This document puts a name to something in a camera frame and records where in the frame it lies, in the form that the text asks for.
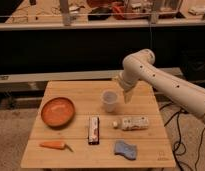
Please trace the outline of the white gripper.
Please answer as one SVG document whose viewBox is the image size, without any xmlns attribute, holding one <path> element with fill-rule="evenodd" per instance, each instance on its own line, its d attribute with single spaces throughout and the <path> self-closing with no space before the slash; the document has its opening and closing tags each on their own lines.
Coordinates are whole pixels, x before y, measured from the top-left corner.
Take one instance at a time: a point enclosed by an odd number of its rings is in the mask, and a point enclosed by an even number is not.
<svg viewBox="0 0 205 171">
<path fill-rule="evenodd" d="M 137 82 L 138 77 L 131 72 L 128 71 L 121 71 L 117 75 L 117 82 L 119 83 L 120 87 L 124 90 L 123 96 L 124 96 L 124 102 L 129 103 L 133 96 L 133 89 Z"/>
</svg>

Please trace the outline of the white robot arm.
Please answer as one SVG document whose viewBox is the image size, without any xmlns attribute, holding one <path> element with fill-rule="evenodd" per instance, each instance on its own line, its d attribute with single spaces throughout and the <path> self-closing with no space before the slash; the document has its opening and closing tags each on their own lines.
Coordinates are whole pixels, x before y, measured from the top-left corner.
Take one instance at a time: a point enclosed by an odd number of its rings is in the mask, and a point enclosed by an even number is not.
<svg viewBox="0 0 205 171">
<path fill-rule="evenodd" d="M 205 88 L 157 69 L 154 62 L 155 55 L 150 49 L 124 58 L 123 70 L 116 80 L 123 89 L 125 102 L 131 100 L 131 90 L 143 80 L 205 124 Z"/>
</svg>

